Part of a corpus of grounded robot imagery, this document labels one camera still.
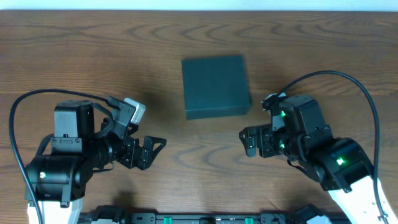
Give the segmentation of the black gift box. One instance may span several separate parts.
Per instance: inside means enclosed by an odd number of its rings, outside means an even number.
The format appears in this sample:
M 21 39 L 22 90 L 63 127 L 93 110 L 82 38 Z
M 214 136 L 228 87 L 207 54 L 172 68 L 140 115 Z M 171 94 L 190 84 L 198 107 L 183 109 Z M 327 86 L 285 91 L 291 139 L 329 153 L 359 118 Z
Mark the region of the black gift box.
M 251 97 L 242 55 L 181 61 L 187 119 L 245 115 Z

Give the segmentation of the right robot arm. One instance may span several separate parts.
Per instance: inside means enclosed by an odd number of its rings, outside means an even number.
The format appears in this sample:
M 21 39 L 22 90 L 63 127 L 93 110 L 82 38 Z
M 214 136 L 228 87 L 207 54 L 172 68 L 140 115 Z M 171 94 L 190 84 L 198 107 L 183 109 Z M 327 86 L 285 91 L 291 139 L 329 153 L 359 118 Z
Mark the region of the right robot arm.
M 375 168 L 365 151 L 351 138 L 333 136 L 314 98 L 282 95 L 274 105 L 271 100 L 262 102 L 271 123 L 239 132 L 247 156 L 283 155 L 289 165 L 297 161 L 296 169 L 319 183 L 351 223 L 397 223 L 382 187 L 373 188 Z

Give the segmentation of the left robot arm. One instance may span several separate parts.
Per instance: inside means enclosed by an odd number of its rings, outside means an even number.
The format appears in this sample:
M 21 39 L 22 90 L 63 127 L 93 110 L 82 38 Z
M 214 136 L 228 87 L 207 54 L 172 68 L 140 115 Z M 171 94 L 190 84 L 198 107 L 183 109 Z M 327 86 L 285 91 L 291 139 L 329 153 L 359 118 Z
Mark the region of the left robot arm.
M 148 169 L 165 147 L 164 138 L 132 138 L 146 107 L 130 98 L 110 96 L 111 111 L 88 100 L 60 102 L 54 109 L 54 132 L 40 143 L 26 171 L 40 213 L 28 211 L 30 223 L 77 223 L 86 185 L 93 174 L 118 162 L 128 169 Z

